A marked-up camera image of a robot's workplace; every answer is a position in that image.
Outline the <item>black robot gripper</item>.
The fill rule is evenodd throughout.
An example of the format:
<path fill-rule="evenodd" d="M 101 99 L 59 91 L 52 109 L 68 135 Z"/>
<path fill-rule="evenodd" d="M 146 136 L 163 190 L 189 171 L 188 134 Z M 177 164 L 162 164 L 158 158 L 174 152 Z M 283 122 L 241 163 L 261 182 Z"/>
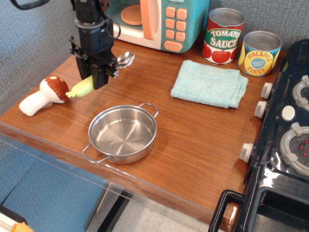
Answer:
<path fill-rule="evenodd" d="M 116 58 L 111 52 L 116 38 L 112 21 L 97 23 L 75 22 L 79 36 L 71 36 L 70 52 L 75 55 L 82 79 L 92 75 L 94 89 L 108 84 L 109 76 L 116 72 Z"/>

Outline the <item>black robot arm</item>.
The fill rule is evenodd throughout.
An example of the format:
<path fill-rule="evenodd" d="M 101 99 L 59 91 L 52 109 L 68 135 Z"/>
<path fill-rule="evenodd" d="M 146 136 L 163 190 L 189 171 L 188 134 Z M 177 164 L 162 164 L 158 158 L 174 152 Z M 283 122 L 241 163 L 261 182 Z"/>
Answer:
<path fill-rule="evenodd" d="M 112 53 L 116 40 L 113 21 L 106 15 L 111 4 L 108 0 L 73 0 L 72 5 L 79 36 L 71 36 L 70 52 L 76 57 L 81 78 L 92 76 L 94 89 L 99 89 L 119 74 Z"/>

